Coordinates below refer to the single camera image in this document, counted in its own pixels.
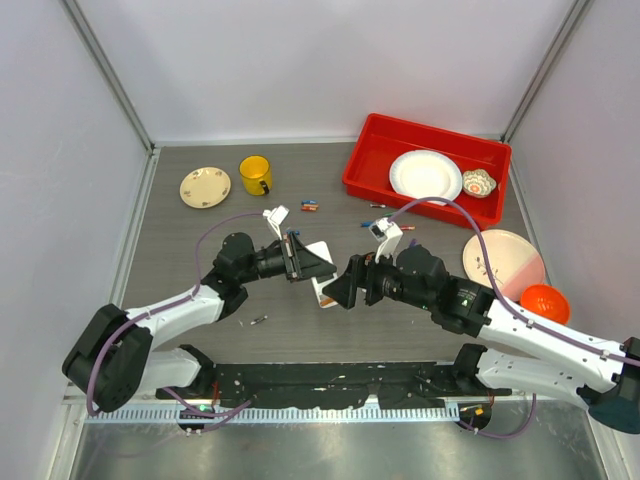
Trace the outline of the white remote control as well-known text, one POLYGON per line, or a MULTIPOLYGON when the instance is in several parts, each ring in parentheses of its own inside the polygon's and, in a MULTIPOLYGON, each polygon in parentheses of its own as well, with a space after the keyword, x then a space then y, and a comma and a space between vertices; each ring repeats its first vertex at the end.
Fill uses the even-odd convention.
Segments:
MULTIPOLYGON (((314 253, 315 255, 319 256, 320 258, 322 258, 323 260, 334 264, 333 259, 331 257, 328 245, 325 241, 318 241, 318 242, 314 242, 312 244, 309 244, 307 246, 307 249, 310 250, 312 253, 314 253)), ((328 309, 331 308, 333 306, 336 306, 337 303, 333 303, 329 306, 321 306, 321 302, 326 299, 329 298, 326 295, 324 295, 322 293, 322 289, 327 286, 328 284, 332 283, 334 280, 336 280, 338 277, 337 273, 334 272, 331 275, 324 275, 324 276, 319 276, 319 277, 312 277, 311 278, 311 284, 314 290, 314 294, 318 303, 318 306, 322 309, 328 309)))

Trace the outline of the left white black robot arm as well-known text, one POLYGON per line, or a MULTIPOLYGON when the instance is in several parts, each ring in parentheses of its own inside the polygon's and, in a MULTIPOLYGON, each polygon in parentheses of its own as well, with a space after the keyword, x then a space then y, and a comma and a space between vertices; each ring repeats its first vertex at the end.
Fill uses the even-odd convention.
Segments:
POLYGON ((162 398, 203 398, 215 382, 212 360, 191 345, 171 351, 162 345, 235 313, 248 298, 248 283, 274 276, 290 282, 331 277, 336 267, 319 251, 322 246, 305 246, 289 233, 257 250, 249 235, 231 234, 212 269, 192 289, 147 307, 98 309, 62 372, 85 393, 92 415, 116 411, 150 390, 162 398))

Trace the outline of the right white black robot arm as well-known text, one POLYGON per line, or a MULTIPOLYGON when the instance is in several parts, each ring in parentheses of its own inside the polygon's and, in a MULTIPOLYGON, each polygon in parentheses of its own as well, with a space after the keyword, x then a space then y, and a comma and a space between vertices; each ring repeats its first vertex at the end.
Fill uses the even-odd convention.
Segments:
POLYGON ((443 261, 420 245, 395 259, 354 255, 323 292, 345 309, 358 292, 372 306, 389 298, 429 312, 451 333, 506 345, 515 357, 467 345, 451 380, 465 395, 489 389, 522 390, 565 401, 623 433, 639 431, 639 341, 620 343, 555 323, 500 292, 449 274, 443 261))

